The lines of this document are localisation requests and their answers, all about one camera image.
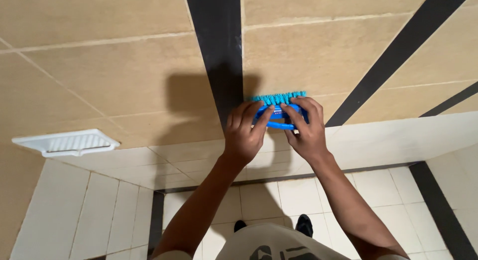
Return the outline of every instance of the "blue scrub brush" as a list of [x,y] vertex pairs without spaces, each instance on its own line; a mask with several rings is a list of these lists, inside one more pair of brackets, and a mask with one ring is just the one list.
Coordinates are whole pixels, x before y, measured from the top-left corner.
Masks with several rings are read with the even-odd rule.
[[[257,111],[256,116],[254,117],[253,123],[255,124],[257,119],[264,113],[264,111],[270,106],[274,105],[275,110],[272,113],[271,119],[279,119],[279,118],[289,118],[287,113],[282,111],[280,104],[285,103],[289,105],[290,107],[294,108],[299,114],[301,114],[304,117],[304,120],[306,123],[309,123],[309,120],[307,118],[307,112],[302,109],[299,105],[296,104],[291,104],[290,103],[290,98],[294,97],[296,98],[297,96],[303,96],[305,97],[306,93],[305,91],[298,91],[298,92],[288,92],[288,93],[283,93],[283,94],[271,94],[271,95],[261,95],[261,96],[254,96],[251,98],[252,101],[264,101],[264,106]],[[267,123],[267,126],[270,128],[275,128],[275,129],[289,129],[289,130],[294,130],[297,129],[295,125],[293,124],[284,124],[284,123],[278,123],[278,122],[271,122],[269,121]]]

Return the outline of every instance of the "brush handle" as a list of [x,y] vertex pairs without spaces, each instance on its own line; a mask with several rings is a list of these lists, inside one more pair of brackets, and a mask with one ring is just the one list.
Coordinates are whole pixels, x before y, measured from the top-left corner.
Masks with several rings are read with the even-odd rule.
[[[309,123],[306,110],[302,109],[302,107],[297,104],[289,104],[289,106],[294,108],[296,112],[301,114],[306,123]],[[259,117],[264,114],[264,111],[268,107],[269,106],[262,106],[261,108],[259,108],[259,111],[257,111],[256,116],[254,117],[254,121],[253,121],[254,125],[256,124],[257,119],[259,119]],[[271,115],[271,119],[289,118],[289,115],[286,112],[282,111],[282,108],[280,105],[274,105],[274,107],[275,107],[275,110]],[[269,128],[275,128],[275,129],[289,129],[289,130],[297,129],[297,127],[294,124],[285,124],[285,123],[278,123],[278,122],[271,122],[271,121],[267,123],[267,126]]]

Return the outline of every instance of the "hand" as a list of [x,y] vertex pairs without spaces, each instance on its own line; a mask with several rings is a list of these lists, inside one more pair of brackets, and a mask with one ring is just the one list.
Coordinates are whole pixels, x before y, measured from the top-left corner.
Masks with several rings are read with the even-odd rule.
[[289,144],[309,164],[328,157],[330,152],[326,146],[326,127],[324,125],[322,106],[314,99],[302,96],[291,98],[291,102],[307,111],[309,124],[305,122],[304,118],[294,108],[281,103],[282,110],[290,116],[292,123],[299,130],[299,134],[295,134],[293,130],[285,130]]
[[254,128],[251,126],[254,116],[263,105],[263,101],[243,102],[228,116],[225,132],[226,147],[223,157],[227,158],[229,162],[239,164],[241,169],[254,159],[262,147],[266,125],[274,111],[274,106],[270,106],[264,111]]

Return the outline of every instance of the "person's left hand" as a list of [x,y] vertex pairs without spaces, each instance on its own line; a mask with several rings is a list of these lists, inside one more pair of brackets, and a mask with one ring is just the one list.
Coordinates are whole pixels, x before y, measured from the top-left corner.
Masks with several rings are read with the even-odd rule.
[[264,111],[254,128],[251,126],[254,116],[263,105],[263,101],[246,101],[232,110],[228,116],[224,134],[226,147],[223,156],[229,162],[239,164],[241,169],[254,159],[262,147],[266,125],[274,111],[274,106],[272,105]]

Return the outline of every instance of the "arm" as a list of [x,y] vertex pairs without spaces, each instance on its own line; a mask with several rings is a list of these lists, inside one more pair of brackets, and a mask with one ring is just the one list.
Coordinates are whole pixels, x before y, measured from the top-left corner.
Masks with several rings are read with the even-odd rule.
[[262,147],[273,108],[264,112],[253,129],[251,126],[263,105],[262,101],[244,102],[229,115],[224,153],[166,227],[152,258],[167,251],[184,251],[194,256],[230,185]]
[[294,104],[308,111],[309,124],[292,107],[281,107],[299,130],[286,130],[290,145],[312,167],[326,192],[338,224],[363,260],[394,254],[408,257],[390,231],[372,211],[338,167],[327,150],[322,106],[312,98],[292,98]]

